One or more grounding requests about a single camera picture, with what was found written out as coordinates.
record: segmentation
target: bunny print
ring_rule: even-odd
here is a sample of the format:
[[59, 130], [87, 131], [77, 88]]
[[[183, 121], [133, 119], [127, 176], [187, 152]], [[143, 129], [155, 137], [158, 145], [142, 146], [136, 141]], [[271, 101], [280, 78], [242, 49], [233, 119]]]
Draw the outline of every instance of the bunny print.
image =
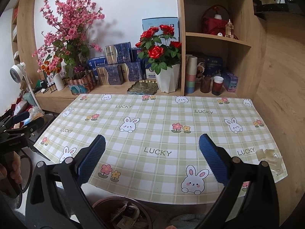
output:
[[124, 123], [120, 126], [120, 131], [133, 132], [135, 130], [135, 124], [139, 121], [139, 118], [131, 120], [129, 117], [125, 117]]
[[250, 99], [244, 99], [242, 102], [246, 107], [252, 107], [251, 100]]
[[63, 155], [60, 157], [59, 163], [62, 163], [67, 157], [72, 157], [72, 154], [76, 152], [76, 148], [69, 148], [66, 146], [63, 150]]
[[69, 113], [71, 113], [71, 112], [73, 112], [74, 111], [74, 109], [72, 109], [72, 108], [69, 108], [66, 112], [63, 112], [62, 113], [62, 117], [67, 117], [68, 115], [69, 115]]
[[188, 103], [189, 100], [185, 96], [175, 96], [176, 97], [176, 102], [178, 104], [180, 103]]
[[239, 131], [242, 131], [242, 126], [237, 123], [235, 118], [232, 118], [232, 121], [225, 120], [225, 123], [229, 125], [231, 131], [234, 133], [238, 133]]
[[102, 101], [109, 101], [110, 99], [111, 99], [111, 95], [107, 95], [107, 94], [105, 94], [105, 95], [103, 95], [103, 97], [102, 97]]
[[203, 169], [196, 174], [195, 167], [189, 165], [186, 168], [187, 177], [181, 183], [182, 192], [192, 192], [196, 195], [201, 194], [204, 191], [204, 178], [206, 178], [209, 174], [208, 169]]

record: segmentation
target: red basket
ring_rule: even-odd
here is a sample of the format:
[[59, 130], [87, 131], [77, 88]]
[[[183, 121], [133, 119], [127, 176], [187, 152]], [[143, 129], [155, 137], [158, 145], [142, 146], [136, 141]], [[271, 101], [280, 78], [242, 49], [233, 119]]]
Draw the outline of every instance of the red basket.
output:
[[218, 35], [219, 33], [222, 33], [223, 36], [226, 35], [226, 25], [228, 21], [219, 20], [215, 18], [205, 18], [208, 11], [218, 6], [222, 7], [229, 14], [229, 11], [224, 6], [219, 4], [216, 4], [210, 7], [209, 9], [207, 9], [201, 18], [202, 33], [212, 34], [212, 35]]

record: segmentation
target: desk fan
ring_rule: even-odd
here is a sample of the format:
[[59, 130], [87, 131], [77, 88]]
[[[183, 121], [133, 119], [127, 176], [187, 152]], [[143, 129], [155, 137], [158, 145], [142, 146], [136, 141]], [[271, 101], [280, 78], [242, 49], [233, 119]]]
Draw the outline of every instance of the desk fan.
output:
[[38, 101], [37, 101], [37, 99], [36, 99], [36, 97], [35, 97], [35, 94], [34, 94], [34, 92], [32, 90], [32, 87], [30, 85], [29, 79], [27, 78], [26, 70], [25, 70], [25, 63], [22, 62], [20, 64], [13, 65], [12, 68], [10, 69], [10, 74], [11, 74], [12, 79], [16, 83], [20, 83], [22, 78], [24, 77], [25, 82], [26, 82], [26, 84], [27, 84], [27, 86], [28, 86], [28, 88], [29, 88], [29, 90], [30, 90], [30, 92], [32, 94], [32, 97], [34, 98], [35, 103], [37, 104], [39, 109], [42, 110], [40, 105], [39, 105], [39, 103], [38, 103]]

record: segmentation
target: white flower pot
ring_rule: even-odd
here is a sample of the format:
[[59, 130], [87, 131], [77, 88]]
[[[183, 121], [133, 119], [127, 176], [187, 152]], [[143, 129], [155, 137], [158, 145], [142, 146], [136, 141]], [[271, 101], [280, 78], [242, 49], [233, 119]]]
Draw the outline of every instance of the white flower pot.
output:
[[180, 73], [180, 64], [167, 67], [167, 70], [162, 69], [160, 74], [156, 74], [159, 90], [161, 92], [171, 93], [178, 88], [178, 79]]
[[54, 83], [55, 83], [58, 91], [64, 89], [65, 86], [63, 84], [63, 81], [62, 81], [59, 73], [55, 74], [55, 76], [53, 77], [53, 80], [54, 80]]

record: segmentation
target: glass bottle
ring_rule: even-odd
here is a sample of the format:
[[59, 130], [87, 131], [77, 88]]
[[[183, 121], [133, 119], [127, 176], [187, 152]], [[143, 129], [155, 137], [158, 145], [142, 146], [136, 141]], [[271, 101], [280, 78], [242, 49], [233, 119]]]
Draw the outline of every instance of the glass bottle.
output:
[[230, 19], [226, 25], [226, 37], [234, 38], [234, 25], [232, 24]]

